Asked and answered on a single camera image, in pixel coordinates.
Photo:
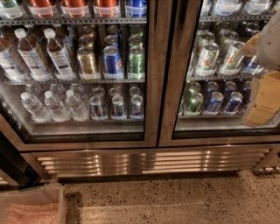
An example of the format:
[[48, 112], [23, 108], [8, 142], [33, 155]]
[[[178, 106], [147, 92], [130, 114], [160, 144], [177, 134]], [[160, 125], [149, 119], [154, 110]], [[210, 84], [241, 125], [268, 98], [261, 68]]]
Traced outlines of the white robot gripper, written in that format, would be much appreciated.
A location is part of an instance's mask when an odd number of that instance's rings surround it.
[[[258, 63], [269, 70], [280, 70], [280, 11], [241, 48], [246, 57], [257, 57]], [[267, 124], [280, 109], [280, 72], [273, 71], [251, 81], [251, 103], [241, 122], [256, 127]]]

